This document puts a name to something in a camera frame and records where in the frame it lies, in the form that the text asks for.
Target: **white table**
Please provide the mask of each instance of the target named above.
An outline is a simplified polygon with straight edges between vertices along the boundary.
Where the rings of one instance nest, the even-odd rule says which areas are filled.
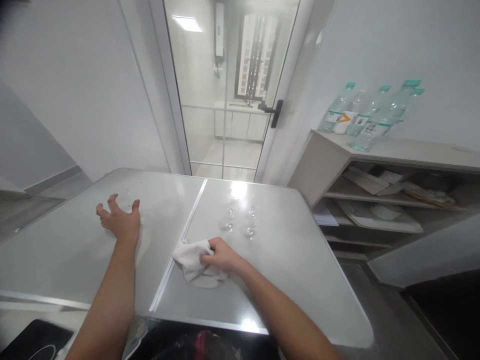
[[[119,169],[59,206],[0,246],[0,295],[86,309],[113,251],[95,205],[130,189],[140,198],[142,231],[137,252],[136,311],[161,319],[266,334],[242,282],[231,276],[216,289],[186,283],[171,253],[190,242],[225,236],[227,194],[241,199],[228,241],[295,301],[334,344],[367,348],[373,331],[357,297],[294,189]],[[240,227],[256,206],[258,234]]]
[[[0,295],[88,309],[115,238],[95,207],[115,192],[140,199],[135,309],[148,313],[204,179],[118,169],[0,245]]]

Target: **glass panel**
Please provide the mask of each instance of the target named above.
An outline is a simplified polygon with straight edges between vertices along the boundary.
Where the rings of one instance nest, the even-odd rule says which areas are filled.
[[[233,114],[231,137],[225,140],[225,165],[257,168],[269,119],[258,109]]]
[[[298,4],[164,0],[194,176],[253,181]]]
[[[222,165],[205,165],[190,163],[191,174],[200,178],[209,179],[221,179],[222,178]]]
[[[212,149],[212,146],[218,146],[216,142],[220,142],[222,148],[222,141],[215,139],[215,110],[182,106],[181,113],[190,161],[222,165],[222,152],[218,158],[216,149]]]
[[[257,170],[225,166],[223,168],[223,178],[225,180],[245,181],[247,183],[253,183],[256,172]]]

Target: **hand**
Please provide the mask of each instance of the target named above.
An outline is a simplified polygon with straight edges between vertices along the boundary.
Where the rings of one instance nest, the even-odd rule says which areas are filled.
[[[140,236],[140,200],[135,200],[131,206],[131,213],[126,213],[119,208],[117,201],[118,194],[108,198],[110,212],[104,209],[99,203],[96,206],[96,214],[100,217],[100,223],[116,236],[118,241],[138,242]]]
[[[208,240],[210,247],[215,254],[204,254],[200,261],[204,264],[216,266],[220,270],[236,272],[246,260],[238,255],[221,237],[214,237]]]

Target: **wrist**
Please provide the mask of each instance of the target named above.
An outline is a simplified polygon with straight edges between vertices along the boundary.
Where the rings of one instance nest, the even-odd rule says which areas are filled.
[[[238,258],[233,263],[233,272],[238,276],[242,277],[242,274],[251,267],[250,263],[245,260],[243,257],[238,256]]]
[[[139,236],[134,235],[122,235],[116,238],[116,243],[120,246],[137,248],[139,242]]]

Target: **right hand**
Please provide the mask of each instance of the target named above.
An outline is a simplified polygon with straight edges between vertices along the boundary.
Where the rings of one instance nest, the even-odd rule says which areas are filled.
[[[200,257],[203,264],[213,265],[227,273],[236,272],[245,259],[238,255],[221,237],[208,240],[215,254],[204,254]]]

